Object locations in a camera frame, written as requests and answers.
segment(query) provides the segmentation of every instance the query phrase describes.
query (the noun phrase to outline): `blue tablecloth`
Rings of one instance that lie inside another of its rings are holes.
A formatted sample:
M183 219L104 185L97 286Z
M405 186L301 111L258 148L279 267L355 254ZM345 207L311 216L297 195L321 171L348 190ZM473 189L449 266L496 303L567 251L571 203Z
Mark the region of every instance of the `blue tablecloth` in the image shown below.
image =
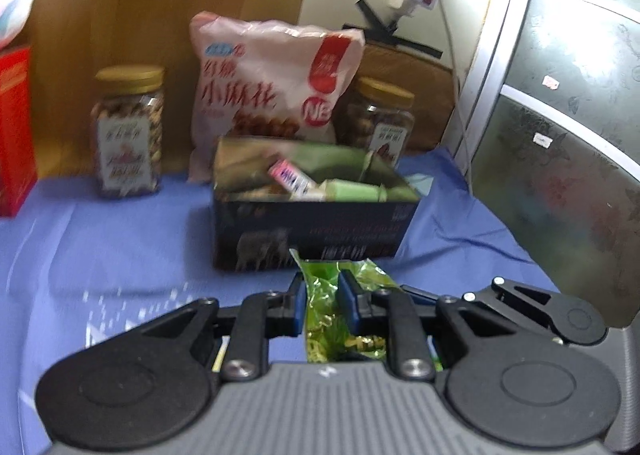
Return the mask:
M460 295L494 276L554 289L478 200L443 150L405 158L402 174L434 177L393 259L398 283ZM210 190L164 178L152 197L107 201L90 178L38 182L13 220L0 218L0 454L36 455L48 439L34 409L38 378L60 358L200 296L222 306L283 290L293 271L235 275L212 268ZM271 358L304 358L302 337L271 342Z

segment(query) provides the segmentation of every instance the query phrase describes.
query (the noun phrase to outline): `wooden wall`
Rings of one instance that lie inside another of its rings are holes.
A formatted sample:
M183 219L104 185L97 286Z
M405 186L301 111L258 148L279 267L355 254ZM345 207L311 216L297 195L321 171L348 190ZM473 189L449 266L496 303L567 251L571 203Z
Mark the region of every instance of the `wooden wall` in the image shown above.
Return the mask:
M121 63L167 68L164 167L186 167L198 63L188 25L201 10L295 23L302 0L36 0L22 35L33 46L33 132L41 176L92 170L88 114L95 72Z

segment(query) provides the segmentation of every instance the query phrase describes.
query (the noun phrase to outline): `yellow jar lid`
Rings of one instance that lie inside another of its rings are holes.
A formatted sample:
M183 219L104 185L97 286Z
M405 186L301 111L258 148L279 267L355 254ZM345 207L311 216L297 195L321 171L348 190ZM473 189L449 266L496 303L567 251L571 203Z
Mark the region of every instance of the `yellow jar lid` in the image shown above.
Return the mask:
M144 94L162 86L164 69L155 65L117 65L100 70L95 78L105 94Z
M408 90L373 78L358 78L356 88L367 99L387 106L408 109L414 104L415 95Z

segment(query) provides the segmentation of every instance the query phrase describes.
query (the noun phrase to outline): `green snack package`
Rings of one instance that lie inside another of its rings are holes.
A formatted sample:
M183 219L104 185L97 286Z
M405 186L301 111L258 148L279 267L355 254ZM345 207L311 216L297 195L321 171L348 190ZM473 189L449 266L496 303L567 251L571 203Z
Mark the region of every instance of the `green snack package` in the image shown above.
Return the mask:
M306 360L310 363L340 361L352 353L373 359L385 358L385 340L379 337L354 337L338 313L335 292L338 273L348 269L366 291L398 285L371 260L308 261L291 250L305 276L308 295L305 336Z

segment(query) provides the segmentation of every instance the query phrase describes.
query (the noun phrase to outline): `metal screw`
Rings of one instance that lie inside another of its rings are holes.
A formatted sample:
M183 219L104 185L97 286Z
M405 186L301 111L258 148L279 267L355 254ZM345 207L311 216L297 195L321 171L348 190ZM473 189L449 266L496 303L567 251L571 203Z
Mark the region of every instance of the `metal screw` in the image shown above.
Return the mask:
M231 377L250 377L254 375L255 366L244 359L231 359L225 363L224 371Z
M400 372L404 377L419 379L429 375L431 367L423 359L407 359L400 367Z

